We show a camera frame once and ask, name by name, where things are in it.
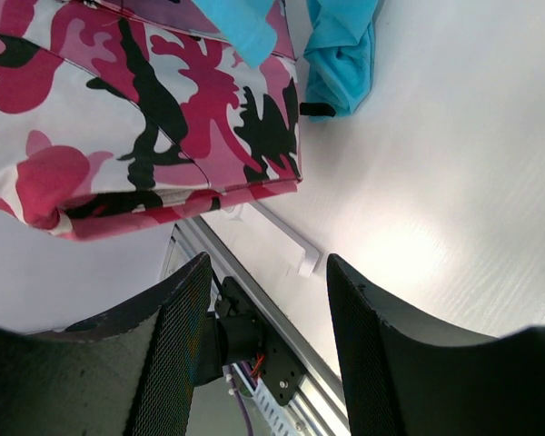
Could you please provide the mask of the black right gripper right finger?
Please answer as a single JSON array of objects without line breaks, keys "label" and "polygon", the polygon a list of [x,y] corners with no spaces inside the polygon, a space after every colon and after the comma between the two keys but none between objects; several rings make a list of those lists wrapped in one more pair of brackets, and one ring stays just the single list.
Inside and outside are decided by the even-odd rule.
[{"label": "black right gripper right finger", "polygon": [[333,254],[328,298],[354,435],[545,435],[545,326],[440,320]]}]

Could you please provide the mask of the pink camouflage trousers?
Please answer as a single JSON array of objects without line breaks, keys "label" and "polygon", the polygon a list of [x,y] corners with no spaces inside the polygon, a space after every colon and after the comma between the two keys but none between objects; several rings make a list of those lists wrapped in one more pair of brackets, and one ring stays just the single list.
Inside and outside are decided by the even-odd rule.
[{"label": "pink camouflage trousers", "polygon": [[188,1],[0,1],[0,211],[75,241],[293,192],[289,42],[250,67]]}]

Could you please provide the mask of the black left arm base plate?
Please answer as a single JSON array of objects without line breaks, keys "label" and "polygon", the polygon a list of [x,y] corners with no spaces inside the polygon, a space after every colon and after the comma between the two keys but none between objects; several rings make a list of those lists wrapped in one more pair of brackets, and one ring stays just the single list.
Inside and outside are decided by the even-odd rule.
[{"label": "black left arm base plate", "polygon": [[220,284],[215,303],[218,317],[249,313],[263,325],[263,346],[247,362],[254,379],[262,379],[280,406],[286,406],[298,391],[306,370],[284,338],[257,308],[243,287],[227,276]]}]

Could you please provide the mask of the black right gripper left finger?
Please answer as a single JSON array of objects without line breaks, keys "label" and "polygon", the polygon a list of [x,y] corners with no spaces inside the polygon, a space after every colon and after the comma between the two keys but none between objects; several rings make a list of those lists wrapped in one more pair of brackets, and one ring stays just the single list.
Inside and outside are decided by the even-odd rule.
[{"label": "black right gripper left finger", "polygon": [[183,435],[212,267],[162,282],[60,332],[0,328],[0,435]]}]

